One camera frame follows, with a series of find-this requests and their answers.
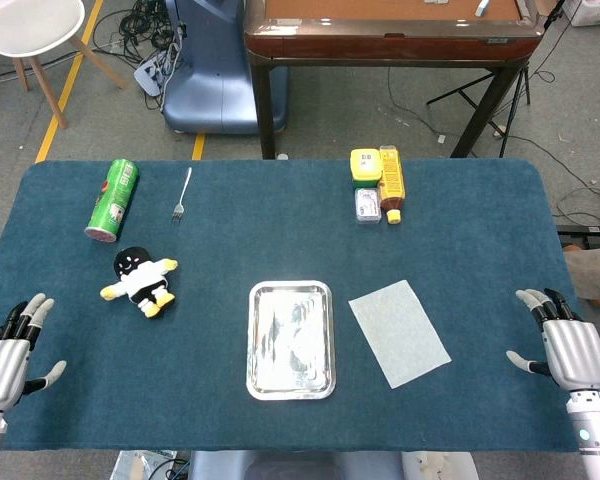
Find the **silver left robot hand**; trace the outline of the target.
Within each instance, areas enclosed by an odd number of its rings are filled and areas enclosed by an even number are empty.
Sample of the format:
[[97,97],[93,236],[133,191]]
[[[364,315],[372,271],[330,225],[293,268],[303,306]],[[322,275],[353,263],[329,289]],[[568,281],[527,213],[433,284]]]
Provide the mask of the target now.
[[67,362],[58,361],[44,376],[28,379],[29,361],[54,300],[43,293],[14,306],[0,325],[0,412],[21,397],[45,390],[63,375]]

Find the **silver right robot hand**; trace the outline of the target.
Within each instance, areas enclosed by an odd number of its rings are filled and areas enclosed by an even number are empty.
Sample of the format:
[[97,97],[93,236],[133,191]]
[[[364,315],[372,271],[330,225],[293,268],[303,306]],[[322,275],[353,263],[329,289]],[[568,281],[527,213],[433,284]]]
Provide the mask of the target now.
[[600,390],[600,337],[595,325],[582,320],[556,290],[518,290],[516,297],[536,321],[546,360],[528,360],[509,350],[509,361],[523,371],[552,378],[569,392]]

